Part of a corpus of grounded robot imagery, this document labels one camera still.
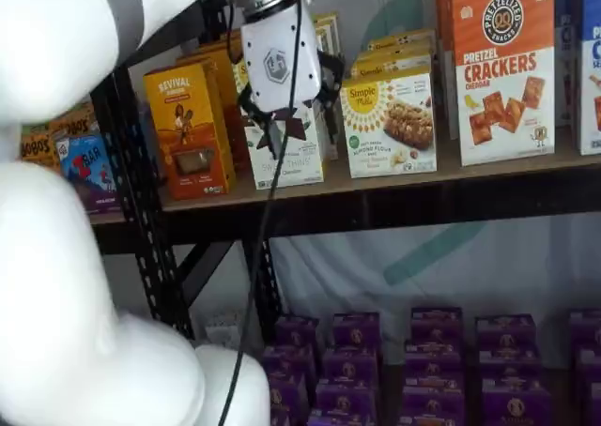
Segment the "snack box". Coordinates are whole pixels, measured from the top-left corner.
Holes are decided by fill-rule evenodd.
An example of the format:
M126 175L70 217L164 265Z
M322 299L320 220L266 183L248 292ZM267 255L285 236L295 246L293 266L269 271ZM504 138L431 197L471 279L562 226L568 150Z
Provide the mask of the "snack box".
M433 342L463 340L463 312L458 307L414 307L411 338Z
M313 409L307 426L375 426L369 416Z
M63 176L79 195L88 213L119 209L116 183L98 123L84 136L69 136L66 130L53 135Z
M465 417L465 391L459 373L445 376L406 376L403 408L437 414L448 412Z
M359 379L378 386L378 352L373 348L355 346L329 348L322 360L324 377Z
M158 69L144 83L171 196L228 193L236 174L214 65Z
M432 57L425 48L404 53L389 53L358 60L350 69L350 77L375 76L383 72L393 72L417 67L429 67Z
M573 0L555 0L555 126L572 126L576 27Z
M502 347L536 344L536 324L531 315L480 316L475 321L479 344Z
M482 376L537 376L542 370L541 358L535 346L483 346L478 351L478 362Z
M304 375L281 370L267 372L271 408L285 411L294 425L304 424L309 415L309 401Z
M553 0L452 5L462 164L553 153Z
M302 348L295 346L266 346L261 363L267 371L292 371L304 375L309 402L315 398L317 371L311 345Z
M351 177L437 170L429 67L347 80L340 96Z
M486 426L552 424L552 400L536 378L507 377L482 381Z
M240 40L232 40L232 53L238 55L241 52ZM188 65L195 62L213 63L215 68L215 79L219 87L219 96L222 102L223 119L227 129L227 137L232 159L237 171L245 170L250 167L248 155L248 146L246 145L246 136L244 133L244 123L238 107L238 91L236 81L232 73L229 55L225 46L208 48L201 46L196 53L182 56L177 60L178 65Z
M271 409L270 426L290 426L290 418L285 410Z
M380 352L382 339L377 312L336 313L331 333L336 346L362 346Z
M244 61L234 65L233 70L236 87L240 93L248 83ZM266 132L251 121L241 107L240 109L253 167L254 183L258 190L269 189L275 175L277 159L269 149L269 138ZM323 182L325 160L330 149L324 108L321 103L318 100L307 101L297 105L295 109L291 118L288 118L287 109L275 112L273 117L273 124L276 127L271 131L271 139L283 140L286 130L289 137L284 166L278 181L280 188Z
M601 152L601 0L577 0L576 135L582 155Z
M314 356L320 356L323 340L318 332L319 320L308 316L281 315L275 322L275 341L278 344L290 344L313 348Z
M373 418L378 422L378 391L364 381L346 378L319 380L316 408Z
M448 412L423 412L416 409L401 409L396 426L463 426L464 419Z
M463 370L462 350L458 342L407 340L405 365L408 371L425 374L453 373Z

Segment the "pretzelized logo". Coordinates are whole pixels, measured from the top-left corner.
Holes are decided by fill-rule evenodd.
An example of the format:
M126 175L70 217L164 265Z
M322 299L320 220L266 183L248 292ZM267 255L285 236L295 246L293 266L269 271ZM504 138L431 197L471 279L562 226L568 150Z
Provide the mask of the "pretzelized logo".
M492 0L482 15L482 28L492 44L505 45L517 37L524 23L519 0Z

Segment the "cracker image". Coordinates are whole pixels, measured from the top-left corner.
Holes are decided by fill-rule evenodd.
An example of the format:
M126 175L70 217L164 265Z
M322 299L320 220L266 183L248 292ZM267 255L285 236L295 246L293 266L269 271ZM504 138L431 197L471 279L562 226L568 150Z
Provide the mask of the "cracker image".
M399 100L389 104L384 131L395 140L418 149L427 149L434 141L432 114Z
M508 132L516 133L519 120L522 118L525 108L526 105L523 102L509 98L507 105L505 106L504 118L499 123L499 126Z
M594 112L597 118L597 130L601 131L601 96L594 99Z
M529 76L526 79L526 85L524 86L524 95L522 96L522 102L526 104L526 107L531 109L538 109L538 104L543 97L543 89L545 88L545 80L540 77Z
M470 116L470 126L471 137L473 138L473 143L475 145L481 145L482 143L492 140L490 124L486 121L484 112Z
M484 97L482 103L485 105L485 119L489 126L500 123L505 119L501 91L496 91Z

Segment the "orange box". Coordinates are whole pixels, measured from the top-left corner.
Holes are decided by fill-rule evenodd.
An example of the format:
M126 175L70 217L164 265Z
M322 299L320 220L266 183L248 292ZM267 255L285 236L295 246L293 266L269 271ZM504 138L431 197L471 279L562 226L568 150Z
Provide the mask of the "orange box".
M236 181L216 72L211 62L203 61L144 76L175 199L227 193Z
M554 0L451 2L462 163L554 152ZM486 142L473 133L482 110Z

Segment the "pretzel crackers box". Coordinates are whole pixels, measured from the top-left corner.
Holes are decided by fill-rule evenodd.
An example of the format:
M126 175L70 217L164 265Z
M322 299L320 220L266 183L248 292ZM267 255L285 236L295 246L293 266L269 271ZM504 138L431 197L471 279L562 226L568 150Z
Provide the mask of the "pretzel crackers box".
M171 195L229 192L236 174L213 65L159 69L144 83Z
M351 177L436 171L429 67L348 80L340 96Z
M236 88L241 93L248 83L244 61L234 65L233 70ZM291 118L288 118L287 109L274 112L273 124L276 128L272 128L270 137L249 119L241 107L240 109L244 120L246 144L251 156L254 183L258 189L264 190L271 186L278 163L270 151L269 138L281 141L286 129L289 139L278 187L323 182L330 140L326 131L324 108L318 100L297 105Z
M577 143L582 155L601 153L601 0L580 0L577 54Z
M461 161L555 149L553 0L453 0Z

